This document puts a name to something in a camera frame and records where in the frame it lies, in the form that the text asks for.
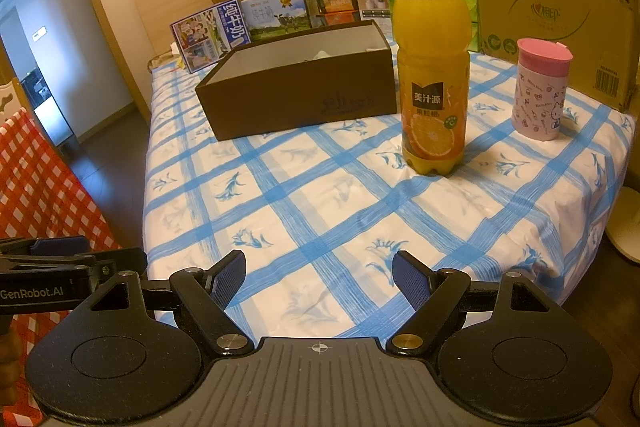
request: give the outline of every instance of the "pink lid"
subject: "pink lid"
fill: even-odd
[[[518,47],[518,62],[527,70],[547,76],[569,75],[569,65],[574,56],[564,44],[540,39],[520,39]]]

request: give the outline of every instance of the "red and white checkered cloth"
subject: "red and white checkered cloth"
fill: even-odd
[[[49,146],[24,108],[0,126],[0,238],[84,235],[92,250],[119,248],[107,223],[76,176]],[[22,339],[20,363],[68,312],[15,315]],[[6,427],[42,421],[24,375],[18,403],[4,407]]]

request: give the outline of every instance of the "metal screw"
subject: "metal screw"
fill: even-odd
[[[216,344],[227,351],[242,349],[248,342],[244,335],[238,335],[237,333],[228,333],[218,337],[216,340]]]
[[[417,349],[422,345],[422,339],[418,335],[403,333],[402,335],[394,336],[391,343],[398,349]]]

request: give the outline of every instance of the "finger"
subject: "finger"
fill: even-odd
[[[0,335],[0,363],[19,360],[22,354],[22,342],[14,330]]]
[[[20,362],[0,364],[0,389],[11,387],[20,378]]]
[[[15,405],[18,401],[18,390],[15,386],[0,389],[0,406]]]

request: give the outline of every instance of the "hello kitty cup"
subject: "hello kitty cup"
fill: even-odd
[[[511,123],[523,136],[553,140],[560,134],[569,65],[574,56],[560,42],[520,39],[518,48]]]

